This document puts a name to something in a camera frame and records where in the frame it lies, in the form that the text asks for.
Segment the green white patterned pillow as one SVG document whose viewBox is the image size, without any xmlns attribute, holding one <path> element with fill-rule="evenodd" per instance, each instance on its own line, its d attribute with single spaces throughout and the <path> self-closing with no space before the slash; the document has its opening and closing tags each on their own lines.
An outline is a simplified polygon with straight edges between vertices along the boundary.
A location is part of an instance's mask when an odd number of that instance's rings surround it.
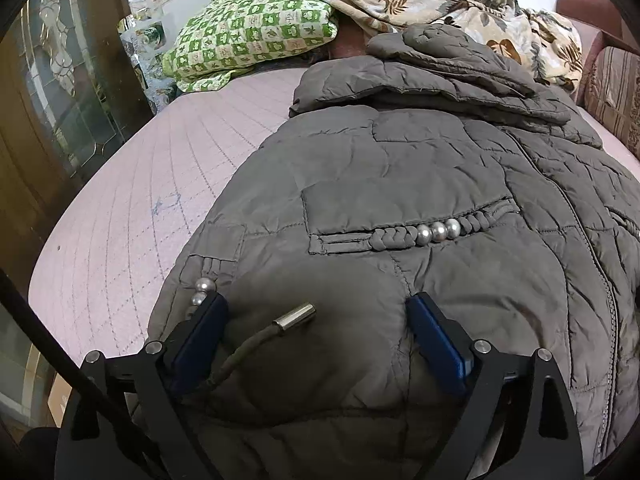
<svg viewBox="0 0 640 480">
<path fill-rule="evenodd" d="M 182 92 L 217 91 L 265 62 L 320 48 L 337 36 L 320 0 L 210 0 L 189 18 L 162 67 Z"/>
</svg>

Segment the pink quilted bed mattress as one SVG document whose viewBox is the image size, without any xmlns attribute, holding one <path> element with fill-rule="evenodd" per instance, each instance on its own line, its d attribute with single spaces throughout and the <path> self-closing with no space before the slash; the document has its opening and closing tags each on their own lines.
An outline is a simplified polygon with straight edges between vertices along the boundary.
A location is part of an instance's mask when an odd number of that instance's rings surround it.
<svg viewBox="0 0 640 480">
<path fill-rule="evenodd" d="M 28 298 L 74 364 L 91 351 L 131 356 L 169 336 L 176 326 L 163 339 L 149 334 L 169 272 L 233 175 L 288 121 L 306 71 L 286 93 L 285 72 L 276 70 L 180 96 L 82 188 L 38 259 Z M 182 321 L 210 292 L 222 296 L 198 284 Z M 300 304 L 250 337 L 262 335 L 260 346 L 316 313 Z"/>
</svg>

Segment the grey quilted hooded down jacket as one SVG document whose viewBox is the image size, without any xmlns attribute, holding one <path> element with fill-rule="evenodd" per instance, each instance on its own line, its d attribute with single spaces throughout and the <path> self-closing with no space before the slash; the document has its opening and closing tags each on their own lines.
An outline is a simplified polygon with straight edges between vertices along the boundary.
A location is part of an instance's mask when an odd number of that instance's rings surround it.
<svg viewBox="0 0 640 480">
<path fill-rule="evenodd" d="M 200 283 L 228 302 L 222 356 L 317 310 L 190 397 L 226 479 L 412 477 L 458 411 L 409 330 L 418 292 L 499 351 L 552 352 L 586 468 L 639 414 L 638 180 L 564 91 L 451 26 L 304 73 L 180 252 L 152 338 Z"/>
</svg>

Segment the striped brown sofa cushion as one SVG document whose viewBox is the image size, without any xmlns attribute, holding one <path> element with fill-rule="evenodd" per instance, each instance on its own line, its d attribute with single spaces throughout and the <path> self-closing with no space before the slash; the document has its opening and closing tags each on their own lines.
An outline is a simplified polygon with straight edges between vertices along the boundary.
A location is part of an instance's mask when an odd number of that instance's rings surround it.
<svg viewBox="0 0 640 480">
<path fill-rule="evenodd" d="M 586 111 L 623 146 L 639 157 L 639 57 L 605 47 L 590 72 Z"/>
</svg>

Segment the wooden stained glass door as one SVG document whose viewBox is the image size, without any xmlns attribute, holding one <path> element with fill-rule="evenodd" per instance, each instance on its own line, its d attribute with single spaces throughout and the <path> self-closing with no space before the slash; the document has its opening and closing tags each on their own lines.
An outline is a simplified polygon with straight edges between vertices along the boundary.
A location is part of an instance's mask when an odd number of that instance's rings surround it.
<svg viewBox="0 0 640 480">
<path fill-rule="evenodd" d="M 127 0 L 3 9 L 1 269 L 27 292 L 58 219 L 152 112 L 117 32 Z"/>
</svg>

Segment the beige leaf print blanket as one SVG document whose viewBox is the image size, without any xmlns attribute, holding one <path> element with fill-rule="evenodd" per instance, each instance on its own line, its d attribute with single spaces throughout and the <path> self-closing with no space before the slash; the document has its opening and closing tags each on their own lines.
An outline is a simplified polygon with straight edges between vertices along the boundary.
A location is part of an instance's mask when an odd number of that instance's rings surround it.
<svg viewBox="0 0 640 480">
<path fill-rule="evenodd" d="M 524 9 L 518 0 L 321 1 L 371 36 L 446 24 L 517 62 L 541 84 L 572 93 L 582 79 L 582 42 L 572 22 L 554 12 Z"/>
</svg>

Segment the clear plastic bag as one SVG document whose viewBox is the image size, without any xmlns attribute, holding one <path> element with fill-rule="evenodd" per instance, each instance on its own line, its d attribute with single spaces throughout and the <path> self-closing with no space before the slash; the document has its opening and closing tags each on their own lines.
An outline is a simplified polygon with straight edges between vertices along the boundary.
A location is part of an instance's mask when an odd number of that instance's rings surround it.
<svg viewBox="0 0 640 480">
<path fill-rule="evenodd" d="M 170 44 L 162 14 L 143 8 L 122 18 L 117 31 L 145 99 L 157 115 L 178 94 L 175 79 L 167 76 L 163 69 L 163 57 Z"/>
</svg>

